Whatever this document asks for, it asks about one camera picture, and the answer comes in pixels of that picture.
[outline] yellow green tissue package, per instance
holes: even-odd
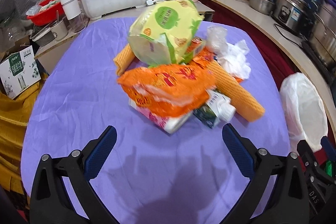
[[[172,0],[146,9],[129,29],[128,43],[142,62],[179,64],[203,20],[192,0]]]

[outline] white cardboard box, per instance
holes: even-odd
[[[34,59],[33,47],[11,54],[0,64],[0,79],[7,96],[17,97],[41,79]]]

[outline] power cord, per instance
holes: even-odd
[[[285,36],[282,34],[282,32],[280,32],[280,30],[279,30],[278,27],[280,27],[280,28],[283,29],[283,30],[286,30],[284,27],[282,27],[281,25],[279,25],[279,24],[277,24],[277,23],[274,23],[273,25],[274,25],[275,29],[277,29],[277,31],[279,32],[279,34],[282,35],[282,37],[284,37],[284,38],[287,39],[289,42],[293,43],[295,46],[297,46],[297,47],[299,47],[300,49],[302,49],[302,47],[301,47],[298,43],[296,43],[296,42],[294,42],[293,40],[290,40],[289,38],[285,37]]]

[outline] orange towel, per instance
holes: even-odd
[[[123,48],[123,50],[118,53],[117,56],[113,59],[115,66],[117,67],[115,73],[118,76],[122,75],[128,68],[128,66],[132,63],[134,58],[135,55],[130,45],[127,43],[125,48]]]
[[[207,68],[215,75],[218,90],[231,98],[231,105],[242,117],[254,122],[264,115],[265,109],[217,61],[212,61]]]

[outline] rice cooker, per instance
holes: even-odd
[[[307,7],[303,0],[277,0],[272,17],[290,32],[299,34],[301,22],[307,18]]]

